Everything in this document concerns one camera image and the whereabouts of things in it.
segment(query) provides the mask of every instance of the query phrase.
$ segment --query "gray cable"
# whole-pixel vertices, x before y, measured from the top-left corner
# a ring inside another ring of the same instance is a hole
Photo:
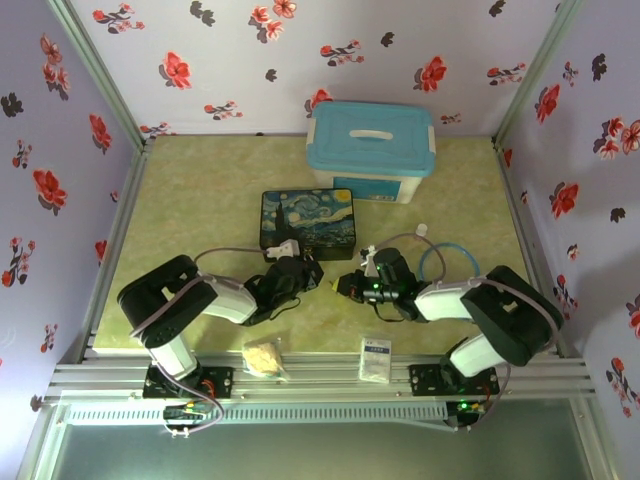
[[[394,240],[397,240],[397,239],[403,238],[403,237],[412,237],[412,238],[416,238],[418,240],[422,240],[427,245],[429,245],[431,248],[433,248],[433,251],[436,252],[436,255],[438,255],[438,258],[440,259],[440,263],[442,263],[442,273],[439,276],[437,276],[436,278],[434,278],[433,280],[431,280],[431,281],[433,283],[438,283],[438,282],[442,281],[442,279],[447,275],[447,262],[445,262],[444,257],[442,256],[442,252],[440,252],[438,247],[436,247],[431,242],[431,240],[427,239],[426,237],[422,237],[422,236],[417,235],[415,233],[400,233],[398,235],[394,235],[391,238],[387,238],[384,242],[376,245],[375,248],[376,248],[376,250],[380,250],[385,245],[393,242]]]

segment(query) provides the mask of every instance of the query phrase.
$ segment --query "box handle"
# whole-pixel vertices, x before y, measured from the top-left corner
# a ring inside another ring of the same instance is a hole
[[[353,138],[378,138],[380,140],[391,140],[393,133],[381,132],[380,130],[351,130],[349,136]]]

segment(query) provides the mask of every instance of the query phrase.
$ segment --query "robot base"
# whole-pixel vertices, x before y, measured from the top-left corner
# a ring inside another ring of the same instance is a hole
[[[200,367],[181,382],[216,399],[231,398],[233,368]],[[193,398],[193,395],[173,385],[157,367],[151,365],[147,370],[142,398]]]

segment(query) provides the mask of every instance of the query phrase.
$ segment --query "starry night box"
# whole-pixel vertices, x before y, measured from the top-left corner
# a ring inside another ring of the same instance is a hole
[[[356,224],[351,191],[344,188],[280,190],[262,194],[260,248],[297,240],[316,260],[351,260]]]

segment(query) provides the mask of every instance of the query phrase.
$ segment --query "floor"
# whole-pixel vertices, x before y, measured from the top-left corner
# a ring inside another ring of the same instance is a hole
[[[128,338],[131,327],[116,302],[126,284],[179,254],[193,257],[212,247],[257,246],[261,193],[314,186],[301,137],[160,137],[148,162],[95,347],[141,348]],[[357,200],[354,209],[356,251],[411,232],[424,222],[433,242],[463,245],[483,273],[505,264],[526,278],[488,138],[438,139],[436,169],[410,204]],[[417,269],[423,244],[409,239],[394,246]],[[443,253],[449,272],[445,281],[472,276],[463,255],[454,250]],[[432,257],[427,278],[439,273],[436,256]],[[201,267],[242,281],[267,268],[260,255],[237,253],[210,255]],[[331,281],[359,267],[357,260],[325,262],[322,267],[323,283],[303,294],[298,308],[251,328],[201,315],[185,330],[189,344],[198,352],[213,352],[240,350],[245,342],[259,338],[280,338],[286,352],[354,352],[363,335],[373,335],[390,338],[394,353],[437,354],[477,333],[474,325],[457,319],[426,325],[384,323],[370,307],[331,290]]]

